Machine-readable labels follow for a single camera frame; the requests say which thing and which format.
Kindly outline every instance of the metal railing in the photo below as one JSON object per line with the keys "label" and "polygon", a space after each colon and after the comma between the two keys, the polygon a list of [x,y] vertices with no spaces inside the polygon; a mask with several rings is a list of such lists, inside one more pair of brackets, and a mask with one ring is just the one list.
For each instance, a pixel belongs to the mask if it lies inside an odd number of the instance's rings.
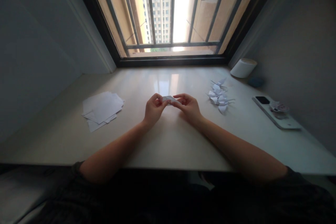
{"label": "metal railing", "polygon": [[194,0],[194,6],[193,6],[193,10],[192,10],[192,16],[191,16],[191,22],[190,22],[190,29],[189,29],[189,36],[188,36],[188,42],[183,42],[183,43],[173,43],[173,33],[174,33],[174,7],[175,7],[175,0],[171,0],[171,11],[170,11],[170,43],[156,43],[155,40],[155,28],[154,28],[154,15],[153,15],[153,4],[152,4],[152,0],[148,0],[149,1],[149,9],[150,9],[150,22],[152,25],[152,36],[153,36],[153,43],[150,44],[139,44],[139,38],[138,38],[138,33],[137,33],[137,28],[135,26],[135,22],[134,22],[134,18],[133,18],[133,12],[132,12],[132,8],[130,5],[130,0],[126,0],[127,3],[127,8],[128,8],[128,12],[129,12],[129,16],[132,22],[132,27],[133,27],[133,34],[135,36],[135,40],[136,40],[136,44],[134,45],[127,45],[125,42],[125,39],[123,37],[116,13],[114,11],[114,7],[113,7],[113,3],[111,0],[106,0],[108,8],[111,12],[113,21],[115,23],[118,35],[120,37],[122,46],[125,50],[126,56],[129,57],[129,49],[145,49],[145,48],[172,48],[172,47],[201,47],[201,46],[216,46],[216,50],[214,54],[218,54],[219,50],[224,42],[224,39],[229,31],[229,28],[232,24],[232,21],[236,15],[236,12],[238,10],[238,7],[241,3],[242,0],[236,0],[233,9],[231,11],[231,14],[227,20],[227,23],[223,29],[221,38],[219,41],[209,41],[210,38],[210,34],[212,32],[216,17],[217,17],[217,13],[219,10],[219,6],[221,4],[222,0],[217,0],[217,4],[216,4],[216,8],[215,11],[213,13],[212,16],[212,21],[209,27],[209,31],[208,34],[206,36],[206,40],[204,42],[191,42],[191,36],[192,36],[192,32],[195,29],[194,28],[194,21],[195,21],[195,15],[196,15],[196,9],[197,9],[197,2],[198,0]]}

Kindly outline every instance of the desk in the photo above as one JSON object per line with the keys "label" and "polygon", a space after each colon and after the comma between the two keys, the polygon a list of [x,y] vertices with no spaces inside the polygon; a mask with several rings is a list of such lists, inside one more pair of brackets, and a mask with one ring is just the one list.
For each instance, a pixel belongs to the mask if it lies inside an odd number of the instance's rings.
{"label": "desk", "polygon": [[[222,115],[205,93],[210,90],[210,80],[224,77],[228,97],[236,100]],[[126,101],[115,120],[90,133],[81,116],[82,101],[104,91],[115,92]],[[156,92],[194,96],[206,118],[295,171],[336,175],[336,158],[329,151],[305,129],[278,129],[251,99],[265,94],[230,76],[225,67],[135,68],[82,75],[26,126],[0,143],[0,162],[72,165],[87,159],[139,123],[147,100]],[[183,121],[173,106],[165,108],[125,167],[232,171],[224,156]]]}

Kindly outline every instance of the dark shirt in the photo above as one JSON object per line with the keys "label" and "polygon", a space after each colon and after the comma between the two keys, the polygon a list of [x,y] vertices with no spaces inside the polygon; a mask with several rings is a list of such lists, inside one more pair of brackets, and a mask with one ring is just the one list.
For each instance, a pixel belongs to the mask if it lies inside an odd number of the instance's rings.
{"label": "dark shirt", "polygon": [[332,196],[290,168],[263,187],[237,174],[209,173],[215,185],[209,191],[163,175],[160,181],[121,171],[108,184],[94,185],[80,165],[72,167],[33,223],[336,223]]}

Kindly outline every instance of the high-rise building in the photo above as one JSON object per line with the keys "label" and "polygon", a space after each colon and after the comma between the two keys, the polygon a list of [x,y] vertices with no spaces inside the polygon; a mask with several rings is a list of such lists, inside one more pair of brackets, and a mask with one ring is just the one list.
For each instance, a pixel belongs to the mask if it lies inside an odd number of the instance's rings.
{"label": "high-rise building", "polygon": [[156,43],[170,43],[171,0],[152,0],[154,27],[151,22],[149,0],[142,0],[145,11],[146,33],[148,43],[153,43],[154,29]]}

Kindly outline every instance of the black window frame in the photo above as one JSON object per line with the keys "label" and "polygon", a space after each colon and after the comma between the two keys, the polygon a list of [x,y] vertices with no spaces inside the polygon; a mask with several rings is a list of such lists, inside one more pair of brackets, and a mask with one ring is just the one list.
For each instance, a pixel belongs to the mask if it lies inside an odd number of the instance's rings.
{"label": "black window frame", "polygon": [[227,65],[239,45],[245,38],[255,19],[267,0],[250,0],[240,22],[238,23],[223,54],[198,56],[167,56],[121,58],[114,43],[110,28],[100,7],[98,0],[83,0],[113,61],[118,68],[122,67],[156,67],[156,66],[183,66],[183,65]]}

